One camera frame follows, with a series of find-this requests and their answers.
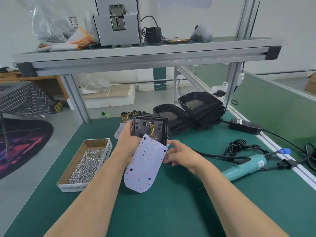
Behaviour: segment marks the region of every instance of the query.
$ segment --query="cardboard box on floor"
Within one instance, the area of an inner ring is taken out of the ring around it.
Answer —
[[[101,166],[106,162],[106,160],[110,157],[111,150],[112,150],[112,143],[110,139],[94,139],[94,140],[84,140],[81,147],[74,155],[73,159],[69,163],[68,167],[66,168],[65,172],[57,182],[57,186],[61,189],[62,192],[76,192],[76,191],[83,191],[89,183],[76,183],[76,184],[67,184],[68,180],[70,179],[72,173],[74,172],[75,168],[79,164],[82,156],[84,155],[86,150],[91,149],[98,149],[102,150],[105,149],[98,168],[95,174],[100,170]]]
[[[306,87],[304,88],[304,90],[310,93],[316,94],[316,72],[314,72],[308,78],[309,78],[309,81]]]

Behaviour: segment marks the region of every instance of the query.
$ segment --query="white label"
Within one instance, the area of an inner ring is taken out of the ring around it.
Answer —
[[[70,26],[78,26],[78,21],[76,16],[67,16],[67,21]]]
[[[263,162],[263,160],[259,161],[258,164],[259,164],[259,167],[260,167],[260,168],[264,167],[264,162]]]

